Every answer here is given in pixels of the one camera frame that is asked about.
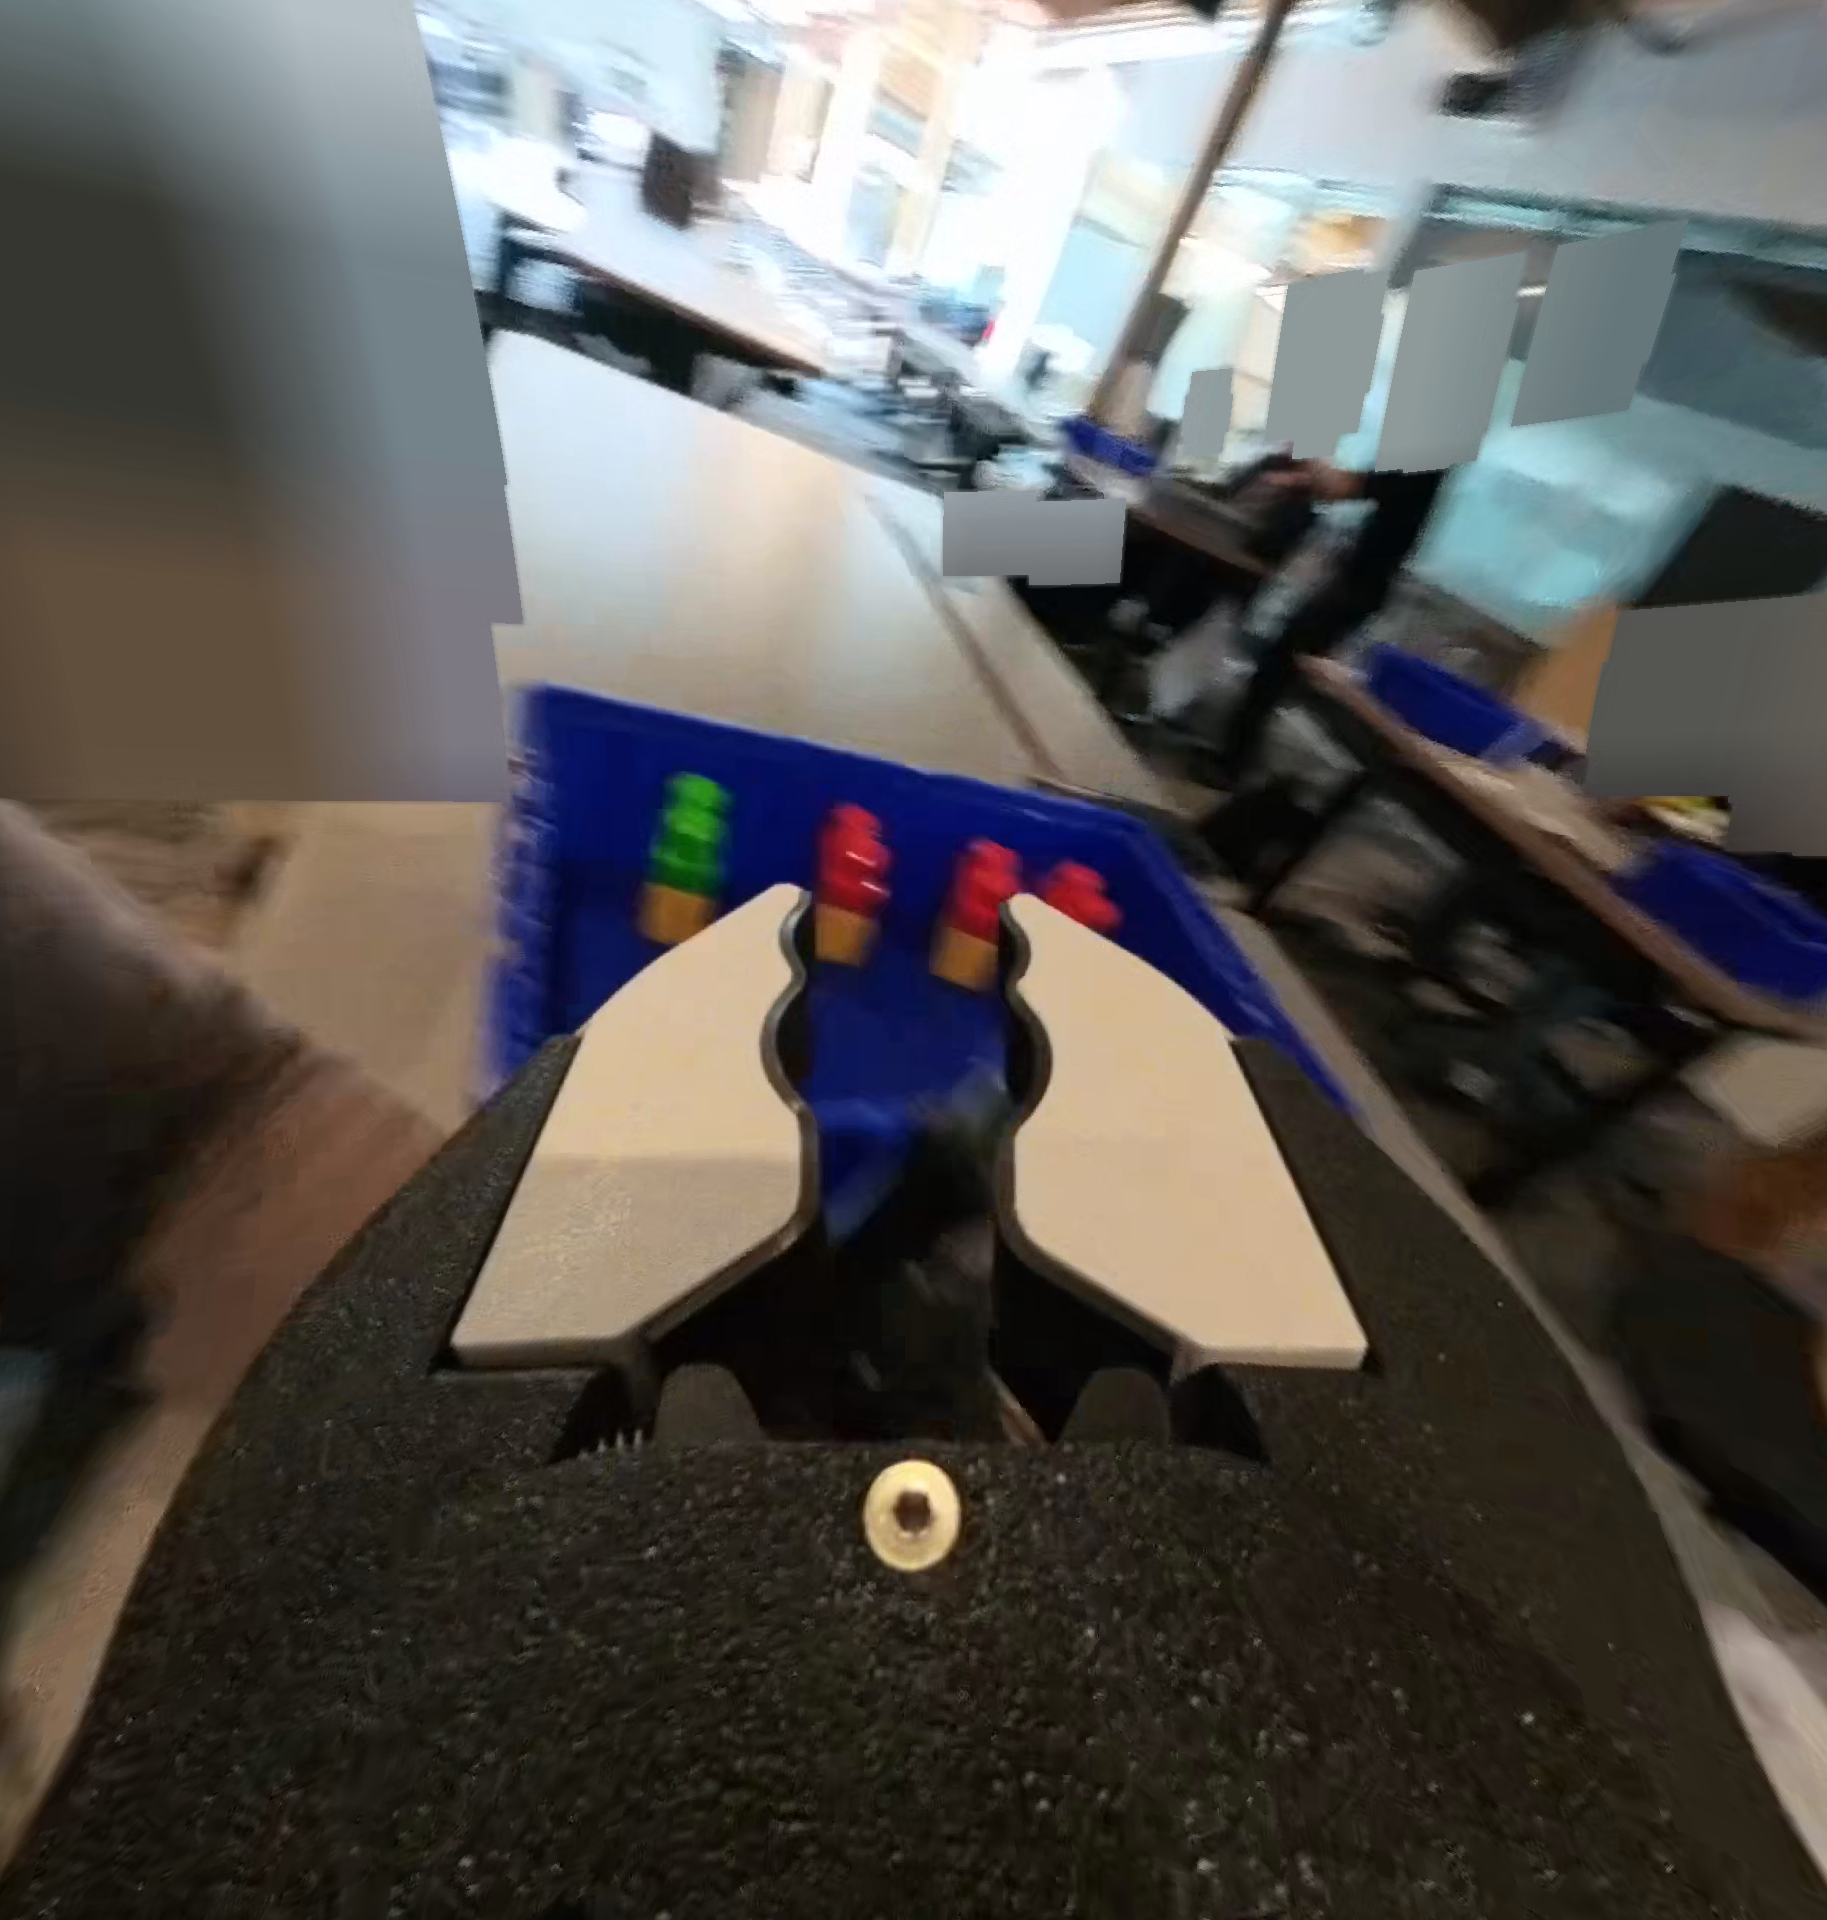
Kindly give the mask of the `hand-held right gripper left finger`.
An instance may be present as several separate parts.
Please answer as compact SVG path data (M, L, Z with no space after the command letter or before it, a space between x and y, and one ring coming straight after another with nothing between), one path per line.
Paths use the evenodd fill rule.
M811 902L777 884L581 1025L452 1332L463 1369L641 1353L819 1219Z

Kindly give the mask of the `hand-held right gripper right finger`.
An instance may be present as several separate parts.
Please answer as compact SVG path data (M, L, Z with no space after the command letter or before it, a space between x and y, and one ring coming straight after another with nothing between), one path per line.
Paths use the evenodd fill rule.
M1167 1354L1357 1370L1368 1336L1224 1021L1035 894L1003 934L1008 1248Z

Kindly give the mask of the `wooden post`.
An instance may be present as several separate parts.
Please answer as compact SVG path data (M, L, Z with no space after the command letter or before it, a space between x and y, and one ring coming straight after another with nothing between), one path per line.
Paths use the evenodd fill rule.
M1149 263L1140 278L1130 310L1122 319L1117 342L1113 344L1103 373L1095 381L1088 416L1107 426L1134 430L1144 416L1144 400L1128 392L1130 379L1144 368L1144 348L1155 331L1155 314L1166 292L1166 278L1188 238L1198 212L1206 206L1212 177L1232 152L1242 123L1248 121L1256 96L1261 95L1262 78L1271 67L1283 25L1293 19L1298 1L1266 1L1257 9L1257 23L1248 30L1242 57L1232 81L1227 85L1220 103L1216 104L1212 121L1194 147L1188 177L1179 197L1173 199L1158 245L1151 248Z

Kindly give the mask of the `pile of mega blocks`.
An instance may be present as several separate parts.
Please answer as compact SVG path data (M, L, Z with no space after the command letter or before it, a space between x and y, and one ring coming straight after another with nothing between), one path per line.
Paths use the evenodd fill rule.
M637 890L637 936L676 947L720 911L730 848L730 790L702 776L676 772L658 802ZM811 939L831 965L864 965L879 947L892 903L894 855L883 823L868 807L835 805L819 823L811 864ZM1018 851L972 839L952 861L948 885L933 925L927 967L937 977L972 993L996 983L999 911L1022 894ZM1059 860L1035 896L1099 936L1122 921L1105 877Z

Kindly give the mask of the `wooden office desk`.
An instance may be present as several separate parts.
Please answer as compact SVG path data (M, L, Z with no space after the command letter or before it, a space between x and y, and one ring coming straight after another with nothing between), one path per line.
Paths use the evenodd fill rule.
M1368 786L1418 782L1430 802L1445 805L1459 823L1473 823L1480 836L1498 839L1530 872L1576 902L1609 939L1667 976L1672 990L1708 1018L1739 1034L1827 1047L1827 1006L1783 1002L1722 973L1625 898L1594 861L1530 818L1498 776L1477 776L1470 758L1440 749L1377 704L1353 670L1332 658L1303 658L1300 678L1308 707L1325 700L1370 735Z

